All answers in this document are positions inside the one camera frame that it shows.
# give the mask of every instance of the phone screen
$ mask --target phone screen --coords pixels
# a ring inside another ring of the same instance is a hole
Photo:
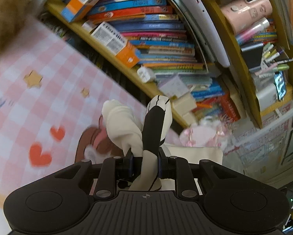
[[[287,93],[285,79],[281,71],[279,71],[279,73],[276,73],[275,75],[275,86],[277,89],[278,100],[281,101]]]

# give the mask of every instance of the pink checkered desk mat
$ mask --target pink checkered desk mat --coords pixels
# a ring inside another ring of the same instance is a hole
[[[0,58],[0,194],[73,164],[81,134],[98,126],[109,99],[143,121],[141,103],[29,18]],[[178,142],[177,134],[167,141]]]

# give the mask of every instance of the ribbed black surface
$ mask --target ribbed black surface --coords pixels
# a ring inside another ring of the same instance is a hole
[[[207,219],[195,202],[177,199],[171,191],[121,191],[97,202],[75,227],[58,235],[233,235]],[[274,231],[267,235],[281,235]]]

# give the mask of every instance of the pink checkered tablecloth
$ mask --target pink checkered tablecloth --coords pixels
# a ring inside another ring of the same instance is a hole
[[[43,24],[29,18],[0,58],[0,194],[74,163],[104,101],[145,107]],[[169,143],[178,142],[170,131]]]

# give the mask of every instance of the red heart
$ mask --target red heart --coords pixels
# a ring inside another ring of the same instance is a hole
[[[65,133],[66,131],[64,126],[60,126],[58,130],[54,126],[50,128],[50,134],[53,136],[54,140],[58,142],[65,137]]]
[[[42,154],[42,146],[39,142],[31,145],[29,150],[29,160],[33,167],[47,167],[52,161],[50,152]]]

